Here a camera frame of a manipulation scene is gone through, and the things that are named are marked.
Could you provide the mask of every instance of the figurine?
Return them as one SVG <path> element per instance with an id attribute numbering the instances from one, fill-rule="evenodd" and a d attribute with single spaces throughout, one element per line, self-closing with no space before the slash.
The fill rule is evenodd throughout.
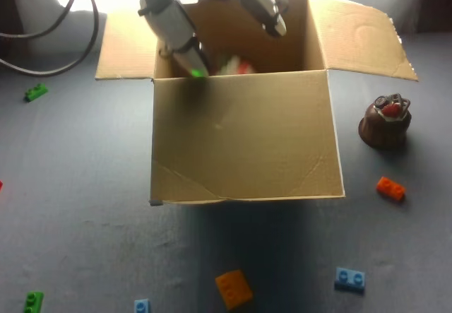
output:
<path id="1" fill-rule="evenodd" d="M 368 106 L 359 123 L 361 139 L 373 148 L 394 149 L 403 146 L 411 122 L 411 102 L 400 94 L 380 96 Z"/>

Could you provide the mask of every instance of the open cardboard box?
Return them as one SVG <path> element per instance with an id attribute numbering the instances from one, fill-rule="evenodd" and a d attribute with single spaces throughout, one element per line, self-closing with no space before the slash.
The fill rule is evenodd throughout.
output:
<path id="1" fill-rule="evenodd" d="M 185 6 L 208 56 L 246 58 L 246 76 L 183 77 L 144 18 L 108 15 L 96 78 L 154 80 L 151 203 L 344 197 L 327 70 L 417 77 L 386 14 L 288 1 L 280 39 L 238 0 Z"/>

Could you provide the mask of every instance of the lego brick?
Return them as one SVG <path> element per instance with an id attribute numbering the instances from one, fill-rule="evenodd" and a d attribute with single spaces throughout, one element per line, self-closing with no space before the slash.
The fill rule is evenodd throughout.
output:
<path id="1" fill-rule="evenodd" d="M 353 271 L 341 267 L 336 268 L 336 280 L 334 281 L 335 289 L 363 293 L 365 285 L 366 275 L 364 272 Z"/>
<path id="2" fill-rule="evenodd" d="M 397 202 L 401 202 L 405 196 L 405 188 L 387 177 L 381 177 L 379 183 L 376 185 L 376 190 Z"/>
<path id="3" fill-rule="evenodd" d="M 253 299 L 253 293 L 240 270 L 218 276 L 215 282 L 228 310 Z"/>
<path id="4" fill-rule="evenodd" d="M 40 313 L 43 299 L 43 292 L 29 292 L 27 294 L 23 313 Z"/>
<path id="5" fill-rule="evenodd" d="M 25 98 L 28 100 L 28 102 L 32 102 L 34 99 L 37 99 L 39 96 L 47 93 L 47 91 L 48 90 L 45 87 L 45 84 L 38 83 L 36 87 L 25 92 Z"/>
<path id="6" fill-rule="evenodd" d="M 135 300 L 135 313 L 150 313 L 150 302 L 148 299 Z"/>

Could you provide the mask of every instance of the table surface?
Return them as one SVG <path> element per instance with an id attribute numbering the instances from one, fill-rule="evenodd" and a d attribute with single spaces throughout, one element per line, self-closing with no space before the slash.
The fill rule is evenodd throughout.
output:
<path id="1" fill-rule="evenodd" d="M 450 312 L 452 34 L 404 45 L 419 83 L 329 72 L 345 199 L 150 207 L 150 81 L 94 81 L 96 56 L 45 80 L 0 71 L 0 312 L 29 290 L 46 313 L 142 298 L 226 312 L 214 278 L 237 268 L 254 312 Z M 38 82 L 49 92 L 23 102 Z M 412 102 L 408 145 L 381 153 L 357 125 L 394 92 Z M 381 175 L 406 187 L 403 206 L 376 194 Z M 334 291 L 337 266 L 366 272 L 364 296 Z"/>

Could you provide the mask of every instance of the orange block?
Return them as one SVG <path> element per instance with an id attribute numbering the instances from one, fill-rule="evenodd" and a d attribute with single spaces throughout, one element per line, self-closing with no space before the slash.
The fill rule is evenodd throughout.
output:
<path id="1" fill-rule="evenodd" d="M 253 293 L 240 270 L 218 276 L 215 282 L 228 310 L 253 299 Z"/>
<path id="2" fill-rule="evenodd" d="M 402 201 L 405 196 L 405 188 L 402 185 L 391 181 L 387 177 L 381 177 L 379 183 L 376 185 L 376 190 L 396 200 Z"/>

